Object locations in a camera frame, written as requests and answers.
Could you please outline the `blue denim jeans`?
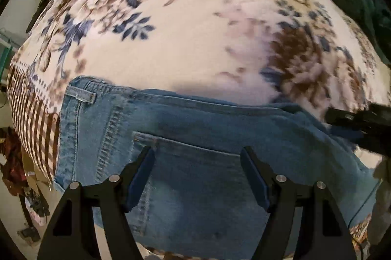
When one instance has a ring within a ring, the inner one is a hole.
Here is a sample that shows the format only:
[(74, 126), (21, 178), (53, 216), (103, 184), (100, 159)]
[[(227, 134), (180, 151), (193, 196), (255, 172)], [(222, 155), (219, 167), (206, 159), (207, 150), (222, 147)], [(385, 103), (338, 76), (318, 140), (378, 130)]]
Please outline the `blue denim jeans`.
[(351, 225), (370, 214), (379, 185), (346, 141), (294, 103), (245, 107), (83, 76), (68, 84), (59, 189), (102, 182), (145, 146), (156, 161), (128, 223), (144, 247), (190, 257), (249, 259), (258, 245), (268, 214), (240, 166), (245, 146), (295, 183), (324, 182)]

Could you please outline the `floral bed cover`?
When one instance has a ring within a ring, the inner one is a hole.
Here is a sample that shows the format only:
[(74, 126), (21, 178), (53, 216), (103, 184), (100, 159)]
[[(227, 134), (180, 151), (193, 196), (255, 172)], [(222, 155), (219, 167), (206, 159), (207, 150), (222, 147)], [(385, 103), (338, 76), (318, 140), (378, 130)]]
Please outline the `floral bed cover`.
[(11, 61), (15, 130), (54, 182), (75, 78), (226, 101), (328, 108), (390, 104), (390, 72), (332, 0), (51, 0)]

